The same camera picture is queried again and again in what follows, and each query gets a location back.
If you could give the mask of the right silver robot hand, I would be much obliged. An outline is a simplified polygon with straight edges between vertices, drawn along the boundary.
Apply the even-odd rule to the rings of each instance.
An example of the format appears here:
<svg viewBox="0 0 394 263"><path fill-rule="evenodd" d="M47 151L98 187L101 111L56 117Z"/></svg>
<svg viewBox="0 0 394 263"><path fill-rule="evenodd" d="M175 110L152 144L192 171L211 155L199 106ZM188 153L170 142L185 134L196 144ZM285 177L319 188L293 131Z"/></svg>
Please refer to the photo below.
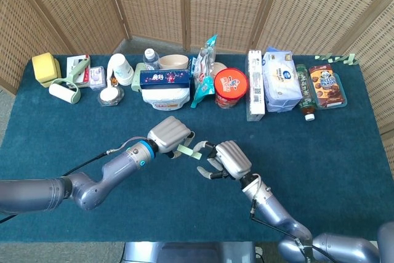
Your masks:
<svg viewBox="0 0 394 263"><path fill-rule="evenodd" d="M252 163L233 140L224 141L217 145L206 140L200 141L193 147L193 151L199 152L204 148L211 150L207 156L207 161L216 168L217 172L209 172L198 166L197 170L203 177L207 179L231 177L234 180L240 180L250 173Z"/></svg>

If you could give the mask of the white plastic tub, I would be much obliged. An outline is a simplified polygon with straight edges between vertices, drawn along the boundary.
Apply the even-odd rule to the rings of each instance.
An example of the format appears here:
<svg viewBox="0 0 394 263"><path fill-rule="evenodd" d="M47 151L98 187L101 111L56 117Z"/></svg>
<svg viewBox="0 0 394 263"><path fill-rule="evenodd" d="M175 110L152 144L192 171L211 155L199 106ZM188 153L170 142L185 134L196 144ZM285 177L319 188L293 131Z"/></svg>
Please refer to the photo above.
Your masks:
<svg viewBox="0 0 394 263"><path fill-rule="evenodd" d="M142 99L156 110L174 111L190 100L190 89L142 89Z"/></svg>

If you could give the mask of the blue toothpaste box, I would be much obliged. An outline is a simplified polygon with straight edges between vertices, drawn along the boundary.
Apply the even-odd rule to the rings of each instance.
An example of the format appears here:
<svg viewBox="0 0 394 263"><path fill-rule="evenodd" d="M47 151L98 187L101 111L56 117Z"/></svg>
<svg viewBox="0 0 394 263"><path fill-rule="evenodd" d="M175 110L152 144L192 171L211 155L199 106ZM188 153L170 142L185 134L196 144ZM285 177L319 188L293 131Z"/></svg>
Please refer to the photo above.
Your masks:
<svg viewBox="0 0 394 263"><path fill-rule="evenodd" d="M190 77L186 70L142 70L141 89L189 88Z"/></svg>

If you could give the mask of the teal clear snack bag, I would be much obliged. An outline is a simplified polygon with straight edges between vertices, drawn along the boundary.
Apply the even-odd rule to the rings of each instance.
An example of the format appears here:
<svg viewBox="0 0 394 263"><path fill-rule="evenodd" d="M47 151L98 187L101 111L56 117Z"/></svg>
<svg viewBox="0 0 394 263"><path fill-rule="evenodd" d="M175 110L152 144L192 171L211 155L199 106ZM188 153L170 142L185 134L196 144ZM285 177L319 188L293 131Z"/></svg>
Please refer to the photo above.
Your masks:
<svg viewBox="0 0 394 263"><path fill-rule="evenodd" d="M214 34L205 42L192 66L195 93L191 108L196 108L205 96L215 94L212 72L216 55L216 40L217 34Z"/></svg>

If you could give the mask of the pale green holder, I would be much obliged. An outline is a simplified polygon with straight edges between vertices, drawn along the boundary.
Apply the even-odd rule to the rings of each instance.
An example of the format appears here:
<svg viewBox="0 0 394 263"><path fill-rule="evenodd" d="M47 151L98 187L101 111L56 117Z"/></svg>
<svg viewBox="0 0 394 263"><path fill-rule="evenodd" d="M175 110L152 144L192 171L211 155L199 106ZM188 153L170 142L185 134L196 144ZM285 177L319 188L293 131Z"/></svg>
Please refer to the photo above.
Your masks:
<svg viewBox="0 0 394 263"><path fill-rule="evenodd" d="M131 89L135 92L141 92L142 90L140 87L140 73L143 70L146 70L145 64L143 62L138 63L135 67L134 76L131 84Z"/></svg>

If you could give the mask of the clear hexagonal jar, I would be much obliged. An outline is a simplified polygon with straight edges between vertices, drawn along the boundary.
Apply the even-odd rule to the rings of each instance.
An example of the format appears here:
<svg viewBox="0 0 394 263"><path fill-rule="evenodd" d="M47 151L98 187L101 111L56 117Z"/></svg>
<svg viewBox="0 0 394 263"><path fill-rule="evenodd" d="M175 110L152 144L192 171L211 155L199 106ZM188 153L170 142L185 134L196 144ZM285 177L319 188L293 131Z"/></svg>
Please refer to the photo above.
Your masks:
<svg viewBox="0 0 394 263"><path fill-rule="evenodd" d="M119 86L106 87L98 95L102 107L116 106L124 97L124 91Z"/></svg>

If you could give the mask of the clear water bottle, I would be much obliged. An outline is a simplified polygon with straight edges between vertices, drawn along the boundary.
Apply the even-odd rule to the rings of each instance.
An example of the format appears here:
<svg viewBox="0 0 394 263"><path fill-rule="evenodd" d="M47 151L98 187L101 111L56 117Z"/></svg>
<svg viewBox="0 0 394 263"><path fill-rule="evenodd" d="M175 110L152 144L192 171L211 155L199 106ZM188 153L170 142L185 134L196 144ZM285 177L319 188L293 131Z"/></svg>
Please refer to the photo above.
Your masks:
<svg viewBox="0 0 394 263"><path fill-rule="evenodd" d="M145 50L143 62L147 70L159 70L161 68L159 62L159 55L152 48L148 48Z"/></svg>

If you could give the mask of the white paper cup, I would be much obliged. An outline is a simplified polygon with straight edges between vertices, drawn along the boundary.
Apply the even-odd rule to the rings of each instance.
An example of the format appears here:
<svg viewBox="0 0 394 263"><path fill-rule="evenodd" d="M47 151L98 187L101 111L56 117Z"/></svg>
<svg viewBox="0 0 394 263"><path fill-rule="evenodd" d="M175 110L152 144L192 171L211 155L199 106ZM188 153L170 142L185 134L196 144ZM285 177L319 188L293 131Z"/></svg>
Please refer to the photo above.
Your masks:
<svg viewBox="0 0 394 263"><path fill-rule="evenodd" d="M107 66L107 85L111 84L111 77L115 76L118 84L129 86L132 84L134 69L123 54L114 54L110 57Z"/></svg>

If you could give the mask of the beige round container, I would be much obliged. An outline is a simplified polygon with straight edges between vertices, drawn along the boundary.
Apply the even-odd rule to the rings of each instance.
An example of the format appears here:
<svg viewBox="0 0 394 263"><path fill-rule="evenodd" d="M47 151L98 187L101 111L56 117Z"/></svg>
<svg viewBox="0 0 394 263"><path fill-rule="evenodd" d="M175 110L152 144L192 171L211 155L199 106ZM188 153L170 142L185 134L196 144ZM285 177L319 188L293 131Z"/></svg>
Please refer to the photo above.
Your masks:
<svg viewBox="0 0 394 263"><path fill-rule="evenodd" d="M212 77L212 79L215 79L216 75L217 75L220 71L222 71L222 70L224 70L224 69L226 69L226 68L227 68L227 66L224 65L223 63L214 62L213 66L212 66L212 72L211 72L211 77Z"/></svg>

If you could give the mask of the white blue tissue pack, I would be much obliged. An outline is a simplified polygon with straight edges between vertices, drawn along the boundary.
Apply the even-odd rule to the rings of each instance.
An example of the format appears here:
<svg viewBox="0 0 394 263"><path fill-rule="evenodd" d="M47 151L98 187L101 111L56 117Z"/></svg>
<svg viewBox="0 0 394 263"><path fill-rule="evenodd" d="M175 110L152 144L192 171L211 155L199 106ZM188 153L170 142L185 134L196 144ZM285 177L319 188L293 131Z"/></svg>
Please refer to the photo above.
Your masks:
<svg viewBox="0 0 394 263"><path fill-rule="evenodd" d="M262 69L267 111L291 111L302 98L292 52L266 51Z"/></svg>

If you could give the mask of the small purple white pack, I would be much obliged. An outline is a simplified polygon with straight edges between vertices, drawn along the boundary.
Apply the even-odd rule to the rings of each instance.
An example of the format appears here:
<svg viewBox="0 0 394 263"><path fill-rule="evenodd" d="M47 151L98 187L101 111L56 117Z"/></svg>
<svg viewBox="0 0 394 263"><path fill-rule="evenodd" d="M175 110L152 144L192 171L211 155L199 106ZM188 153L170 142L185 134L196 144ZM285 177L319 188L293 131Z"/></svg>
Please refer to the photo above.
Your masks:
<svg viewBox="0 0 394 263"><path fill-rule="evenodd" d="M98 91L107 86L105 69L103 66L92 67L89 70L89 86L93 91Z"/></svg>

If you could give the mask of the green tea bottle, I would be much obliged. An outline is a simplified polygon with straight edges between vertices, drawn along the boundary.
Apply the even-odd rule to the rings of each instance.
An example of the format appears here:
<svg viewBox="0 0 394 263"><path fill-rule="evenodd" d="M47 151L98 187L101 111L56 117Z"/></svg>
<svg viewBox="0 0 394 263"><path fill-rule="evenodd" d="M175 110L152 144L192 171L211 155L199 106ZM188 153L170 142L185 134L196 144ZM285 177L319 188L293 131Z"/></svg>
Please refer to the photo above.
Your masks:
<svg viewBox="0 0 394 263"><path fill-rule="evenodd" d="M304 64L297 64L295 66L299 80L299 86L302 93L302 98L298 105L306 121L313 121L315 119L316 103L312 96L312 89L310 85L310 78L307 67Z"/></svg>

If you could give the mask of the teal clear tray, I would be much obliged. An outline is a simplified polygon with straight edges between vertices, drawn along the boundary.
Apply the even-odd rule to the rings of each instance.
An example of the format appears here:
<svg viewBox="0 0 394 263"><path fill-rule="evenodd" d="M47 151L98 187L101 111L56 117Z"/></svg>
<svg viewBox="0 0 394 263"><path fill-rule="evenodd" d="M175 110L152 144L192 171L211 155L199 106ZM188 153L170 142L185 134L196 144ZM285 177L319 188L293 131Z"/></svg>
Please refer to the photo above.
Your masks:
<svg viewBox="0 0 394 263"><path fill-rule="evenodd" d="M325 106L321 105L318 101L318 97L316 94L314 94L315 97L315 102L316 102L316 108L318 110L330 110L330 109L335 109L335 108L343 108L346 107L348 104L348 100L347 100L347 96L345 94L342 82L340 80L340 76L337 73L333 73L334 77L336 78L336 82L339 85L339 91L340 94L343 98L343 102L342 103L331 103L331 104L326 104Z"/></svg>

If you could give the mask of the green white lint roller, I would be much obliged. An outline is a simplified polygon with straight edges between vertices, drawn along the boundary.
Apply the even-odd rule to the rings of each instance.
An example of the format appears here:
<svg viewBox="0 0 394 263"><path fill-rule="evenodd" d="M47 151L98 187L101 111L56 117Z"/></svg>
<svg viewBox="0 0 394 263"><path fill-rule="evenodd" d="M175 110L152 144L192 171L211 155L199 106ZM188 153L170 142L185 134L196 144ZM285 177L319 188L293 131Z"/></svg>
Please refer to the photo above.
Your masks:
<svg viewBox="0 0 394 263"><path fill-rule="evenodd" d="M66 78L57 78L49 86L49 94L62 99L68 103L76 104L81 98L81 91L75 84L75 78L81 74L90 64L90 57L87 55L83 59L78 60Z"/></svg>

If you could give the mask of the white and red carton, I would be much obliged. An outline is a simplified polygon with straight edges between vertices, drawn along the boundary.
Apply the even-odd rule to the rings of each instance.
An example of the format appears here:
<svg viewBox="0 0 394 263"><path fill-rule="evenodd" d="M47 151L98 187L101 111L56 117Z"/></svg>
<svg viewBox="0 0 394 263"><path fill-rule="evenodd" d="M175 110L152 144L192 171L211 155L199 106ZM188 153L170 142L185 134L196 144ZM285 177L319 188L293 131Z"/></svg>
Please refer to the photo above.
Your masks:
<svg viewBox="0 0 394 263"><path fill-rule="evenodd" d="M90 59L90 56L85 55L77 55L67 58L66 72L69 75L72 70L84 59ZM90 86L90 61L88 61L87 66L84 71L79 73L74 77L74 83L79 88L89 87Z"/></svg>

